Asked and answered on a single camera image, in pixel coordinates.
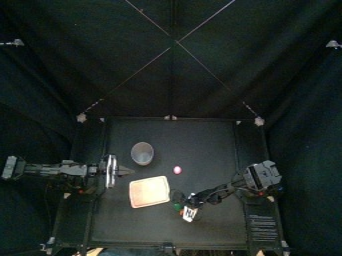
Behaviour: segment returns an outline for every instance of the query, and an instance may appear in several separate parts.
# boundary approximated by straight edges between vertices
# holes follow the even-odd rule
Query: white tag
[[[196,213],[197,213],[197,209],[191,209],[187,206],[184,206],[183,220],[185,220],[187,222],[192,222]]]

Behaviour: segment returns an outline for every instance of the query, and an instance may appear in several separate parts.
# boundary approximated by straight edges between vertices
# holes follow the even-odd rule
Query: black table surface
[[[155,150],[149,165],[131,159],[131,148],[147,142]],[[119,165],[135,174],[117,178],[101,196],[95,212],[91,243],[155,246],[165,242],[177,248],[233,249],[246,247],[243,204],[235,195],[219,205],[205,204],[199,220],[187,223],[171,202],[133,209],[129,182],[165,176],[169,189],[185,195],[228,183],[247,165],[267,159],[262,128],[251,121],[107,119],[83,124],[72,159],[97,162],[104,153],[116,155]],[[183,169],[175,175],[175,166]]]

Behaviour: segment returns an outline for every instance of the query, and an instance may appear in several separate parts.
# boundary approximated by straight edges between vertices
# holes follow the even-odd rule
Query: metal rod
[[[188,51],[188,49],[180,44],[179,41],[176,41],[176,44],[181,47],[181,49],[188,53],[188,55],[193,58],[193,60],[197,62],[197,64],[205,69],[205,71],[209,73],[209,75],[216,79],[216,81],[223,85],[223,87],[232,93],[235,97],[236,94],[233,93],[232,89],[225,85],[225,83],[217,78],[217,76],[212,73],[212,71],[208,69],[208,67],[200,62],[200,60],[195,57],[195,55]],[[250,105],[242,100],[243,106],[250,110],[250,112],[255,115],[255,117],[259,117],[258,113],[252,110]]]
[[[169,36],[169,34],[167,33],[167,31],[156,24],[156,22],[143,13],[141,10],[139,10],[139,8],[128,1],[125,0],[125,2],[131,5],[131,7],[145,17],[145,19],[163,31],[163,33]]]
[[[88,112],[101,101],[104,101],[104,99],[113,93],[113,91],[123,86],[152,63],[156,59],[160,58],[160,56],[164,55],[164,53],[171,49],[171,47],[168,47],[161,53],[159,53],[156,55],[156,57],[147,62],[147,64],[115,87],[112,88],[112,90],[109,90],[109,92],[96,101],[91,104],[91,106],[81,112],[85,113]]]
[[[179,40],[181,42],[235,2],[231,0]]]

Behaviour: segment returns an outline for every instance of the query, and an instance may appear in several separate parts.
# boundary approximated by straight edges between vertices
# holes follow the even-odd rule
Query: black curtain
[[[271,157],[283,174],[280,212],[296,255],[342,252],[342,51],[327,49],[298,74],[268,129]]]
[[[0,41],[16,38],[20,35],[0,13]],[[68,159],[75,122],[29,47],[0,48],[0,70],[0,170],[10,155],[30,163]],[[56,196],[45,193],[44,181],[0,181],[1,255],[40,255],[38,244],[50,232],[56,202]]]

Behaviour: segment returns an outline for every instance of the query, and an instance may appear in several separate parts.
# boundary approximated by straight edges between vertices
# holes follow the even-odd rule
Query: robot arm
[[[21,176],[38,176],[61,183],[65,192],[93,193],[115,185],[115,178],[132,174],[133,170],[119,167],[116,156],[107,155],[97,164],[79,164],[62,160],[60,164],[29,164],[16,156],[6,158],[1,178],[17,180]]]

